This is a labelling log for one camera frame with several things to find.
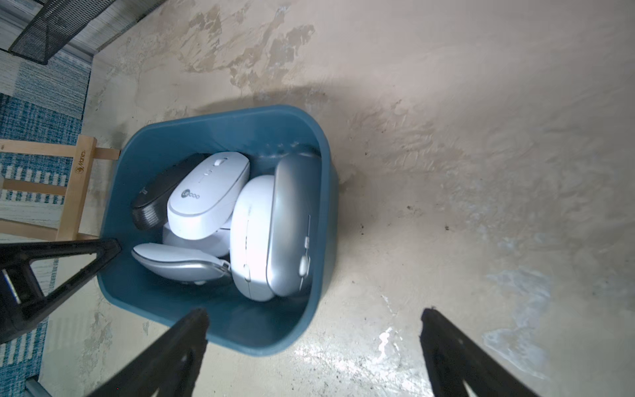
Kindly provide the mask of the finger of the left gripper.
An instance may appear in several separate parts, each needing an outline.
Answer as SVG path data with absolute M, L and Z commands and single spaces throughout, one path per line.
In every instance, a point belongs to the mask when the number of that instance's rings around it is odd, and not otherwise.
M 85 241 L 3 243 L 1 245 L 1 343 L 36 329 L 122 251 L 114 238 Z M 94 255 L 94 259 L 52 290 L 36 269 L 54 260 Z

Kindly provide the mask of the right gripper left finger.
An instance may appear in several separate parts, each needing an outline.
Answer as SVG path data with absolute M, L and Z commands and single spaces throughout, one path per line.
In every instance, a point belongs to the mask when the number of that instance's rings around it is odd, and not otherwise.
M 92 396 L 191 396 L 208 345 L 209 317 L 194 309 Z

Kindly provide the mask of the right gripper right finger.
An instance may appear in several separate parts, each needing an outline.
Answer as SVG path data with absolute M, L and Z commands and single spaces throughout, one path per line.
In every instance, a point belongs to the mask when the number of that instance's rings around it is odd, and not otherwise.
M 420 344 L 435 396 L 534 396 L 535 392 L 434 308 L 426 308 Z

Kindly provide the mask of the black mouse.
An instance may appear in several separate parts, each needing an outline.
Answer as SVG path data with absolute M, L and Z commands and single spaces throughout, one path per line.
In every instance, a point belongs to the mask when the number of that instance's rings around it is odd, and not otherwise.
M 167 205 L 170 195 L 208 154 L 193 154 L 153 177 L 132 200 L 133 223 L 142 231 L 164 226 L 168 221 Z

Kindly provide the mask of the white logo mouse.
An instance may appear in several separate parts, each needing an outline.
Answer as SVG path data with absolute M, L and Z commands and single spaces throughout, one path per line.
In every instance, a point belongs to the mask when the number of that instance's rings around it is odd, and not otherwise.
M 216 233 L 231 218 L 249 175 L 250 161 L 239 152 L 208 156 L 170 195 L 170 230 L 186 240 L 201 240 Z

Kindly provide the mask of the white rounded mouse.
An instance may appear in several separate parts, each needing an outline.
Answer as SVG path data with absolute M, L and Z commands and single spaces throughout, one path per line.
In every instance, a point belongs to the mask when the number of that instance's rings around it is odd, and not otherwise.
M 275 297 L 266 279 L 275 177 L 250 180 L 238 196 L 230 232 L 233 281 L 248 299 L 266 302 Z

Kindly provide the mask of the white slim mouse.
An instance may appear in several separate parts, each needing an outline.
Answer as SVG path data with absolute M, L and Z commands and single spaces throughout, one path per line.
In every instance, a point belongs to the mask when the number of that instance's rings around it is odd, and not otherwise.
M 163 243 L 168 246 L 177 246 L 188 249 L 196 249 L 216 257 L 225 257 L 230 252 L 230 232 L 233 218 L 229 218 L 221 228 L 212 235 L 199 240 L 187 240 L 179 238 L 166 223 L 163 227 Z

